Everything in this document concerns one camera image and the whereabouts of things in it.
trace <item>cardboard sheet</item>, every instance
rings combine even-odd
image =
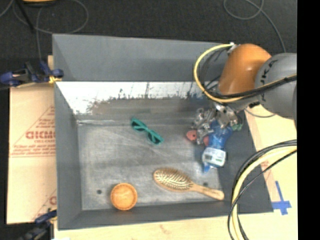
[[[47,84],[12,88],[7,223],[28,223],[57,205],[55,107]]]

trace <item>hairbrush bristles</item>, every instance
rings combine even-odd
[[[173,191],[188,191],[193,182],[183,172],[173,168],[158,169],[153,174],[154,180]]]

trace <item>blue tape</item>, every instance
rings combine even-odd
[[[272,202],[271,203],[272,208],[274,210],[279,209],[281,212],[281,215],[287,215],[288,214],[287,209],[292,208],[292,206],[289,201],[284,200],[284,197],[283,197],[281,190],[280,190],[279,182],[277,180],[275,181],[275,185],[276,185],[276,188],[277,188],[279,196],[280,196],[280,201]]]

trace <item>hairbrush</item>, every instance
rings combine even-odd
[[[153,173],[153,179],[161,187],[170,191],[195,191],[217,200],[225,198],[225,194],[222,191],[195,184],[189,176],[174,168],[156,170]]]

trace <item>gray bin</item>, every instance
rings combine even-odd
[[[228,214],[236,173],[255,152],[244,115],[242,131],[226,143],[223,168],[203,174],[204,147],[186,139],[196,109],[210,106],[192,82],[192,68],[197,57],[215,45],[53,35],[54,67],[65,71],[55,85],[59,229]],[[208,80],[221,74],[226,58],[222,53],[211,65]],[[145,134],[135,132],[132,117],[157,131],[164,142],[153,145]],[[180,169],[197,184],[223,190],[225,199],[160,188],[152,172],[162,167]],[[119,211],[110,202],[112,188],[121,182],[132,184],[138,193],[129,211]],[[272,211],[263,177],[243,195],[239,207],[245,213]]]

